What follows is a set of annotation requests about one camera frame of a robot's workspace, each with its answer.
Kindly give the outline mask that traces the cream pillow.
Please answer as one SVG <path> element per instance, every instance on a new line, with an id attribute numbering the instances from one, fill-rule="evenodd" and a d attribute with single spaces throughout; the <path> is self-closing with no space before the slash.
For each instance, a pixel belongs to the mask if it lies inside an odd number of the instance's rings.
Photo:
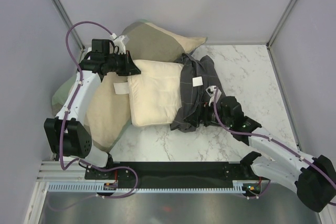
<path id="1" fill-rule="evenodd" d="M 134 126 L 171 124 L 182 106 L 180 79 L 183 65 L 172 62 L 135 60 L 141 74 L 114 83 L 117 95 L 128 95 Z"/>

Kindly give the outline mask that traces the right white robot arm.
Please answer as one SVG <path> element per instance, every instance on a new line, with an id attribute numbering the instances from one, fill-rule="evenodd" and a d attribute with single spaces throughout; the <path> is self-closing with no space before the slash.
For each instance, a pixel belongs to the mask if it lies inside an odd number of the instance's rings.
<path id="1" fill-rule="evenodd" d="M 260 123 L 246 116 L 235 97 L 211 98 L 201 105 L 205 125 L 218 125 L 234 139 L 256 149 L 246 155 L 240 165 L 246 179 L 255 176 L 270 179 L 294 192 L 309 209 L 321 212 L 335 205 L 335 168 L 325 156 L 314 157 L 267 131 Z"/>

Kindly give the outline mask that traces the dark grey plaid pillowcase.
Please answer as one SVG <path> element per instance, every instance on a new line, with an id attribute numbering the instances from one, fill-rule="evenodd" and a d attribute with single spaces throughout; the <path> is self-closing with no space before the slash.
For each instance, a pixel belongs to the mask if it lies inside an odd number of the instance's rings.
<path id="1" fill-rule="evenodd" d="M 183 53 L 175 62 L 183 65 L 180 78 L 181 107 L 170 124 L 170 130 L 194 132 L 204 122 L 202 108 L 210 100 L 206 89 L 217 86 L 223 91 L 222 84 L 209 56 L 196 60 L 190 54 Z"/>

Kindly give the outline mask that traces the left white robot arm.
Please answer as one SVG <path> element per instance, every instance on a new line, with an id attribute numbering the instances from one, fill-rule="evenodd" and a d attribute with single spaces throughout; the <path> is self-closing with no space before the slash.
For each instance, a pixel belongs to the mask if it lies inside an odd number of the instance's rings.
<path id="1" fill-rule="evenodd" d="M 89 104 L 104 77 L 114 72 L 128 77 L 141 74 L 126 49 L 127 36 L 114 40 L 93 39 L 91 51 L 79 63 L 79 70 L 70 95 L 55 118 L 47 118 L 44 129 L 51 151 L 54 154 L 81 159 L 97 167 L 97 174 L 103 179 L 114 175 L 115 167 L 109 163 L 108 153 L 94 146 L 84 127 Z"/>

